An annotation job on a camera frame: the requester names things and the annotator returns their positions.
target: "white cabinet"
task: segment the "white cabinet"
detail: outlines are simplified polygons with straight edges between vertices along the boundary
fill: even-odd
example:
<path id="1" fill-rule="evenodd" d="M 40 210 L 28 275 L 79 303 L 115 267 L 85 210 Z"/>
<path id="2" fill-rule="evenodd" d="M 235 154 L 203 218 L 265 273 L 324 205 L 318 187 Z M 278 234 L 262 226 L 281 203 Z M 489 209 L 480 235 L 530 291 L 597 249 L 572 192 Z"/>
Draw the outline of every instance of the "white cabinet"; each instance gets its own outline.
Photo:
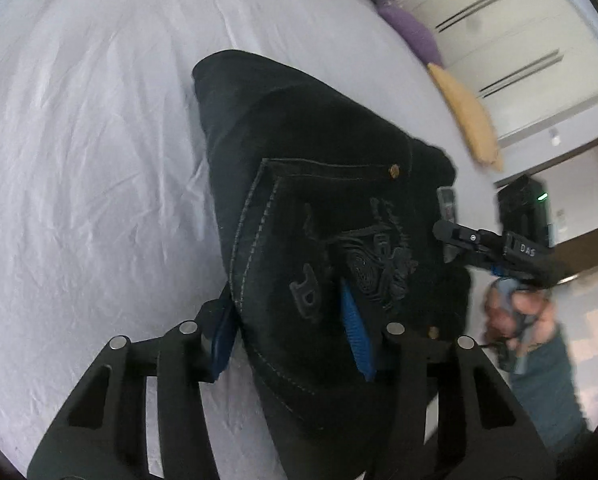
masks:
<path id="1" fill-rule="evenodd" d="M 598 95 L 598 40 L 568 0 L 426 0 L 413 13 L 499 137 Z"/>

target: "blue rubber tip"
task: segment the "blue rubber tip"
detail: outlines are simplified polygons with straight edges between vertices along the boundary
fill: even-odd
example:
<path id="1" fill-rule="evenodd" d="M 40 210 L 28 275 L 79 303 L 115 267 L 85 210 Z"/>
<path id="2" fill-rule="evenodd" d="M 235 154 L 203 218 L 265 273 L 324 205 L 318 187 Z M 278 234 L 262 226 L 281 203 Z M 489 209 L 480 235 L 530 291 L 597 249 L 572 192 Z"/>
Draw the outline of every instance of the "blue rubber tip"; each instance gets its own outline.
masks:
<path id="1" fill-rule="evenodd" d="M 346 329 L 356 368 L 363 374 L 366 381 L 372 381 L 376 374 L 372 344 L 350 287 L 345 280 L 341 280 L 341 319 Z"/>

